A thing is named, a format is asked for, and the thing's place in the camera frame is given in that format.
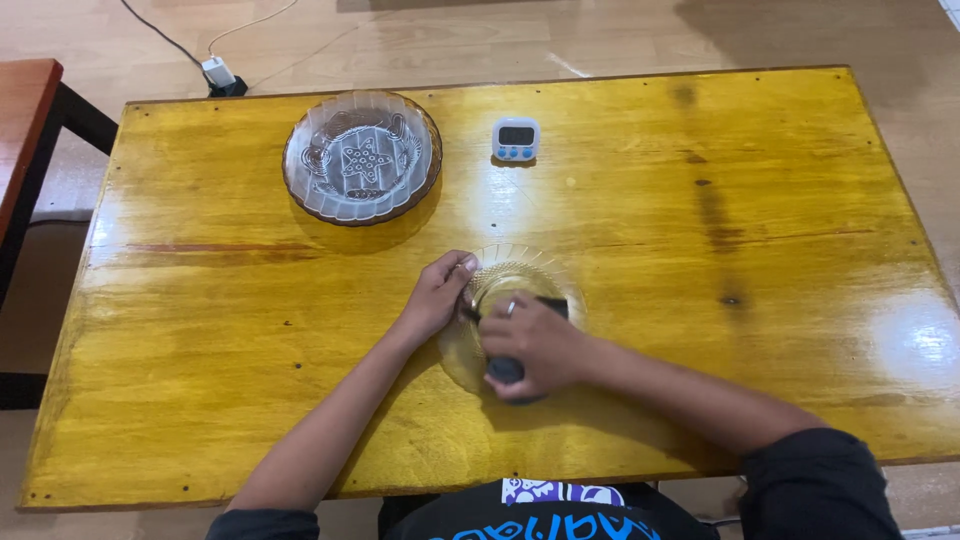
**wood grain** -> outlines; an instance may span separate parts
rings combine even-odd
[[[0,238],[62,74],[53,59],[0,62]]]
[[[125,109],[21,506],[227,500],[424,264],[498,242],[563,258],[598,335],[807,407],[884,462],[960,456],[955,304],[849,69],[401,93],[436,121],[443,170],[360,229],[283,186],[283,143],[323,95]],[[534,166],[491,161],[512,114],[540,121]],[[734,466],[615,397],[509,407],[438,359],[411,359],[334,497]]]

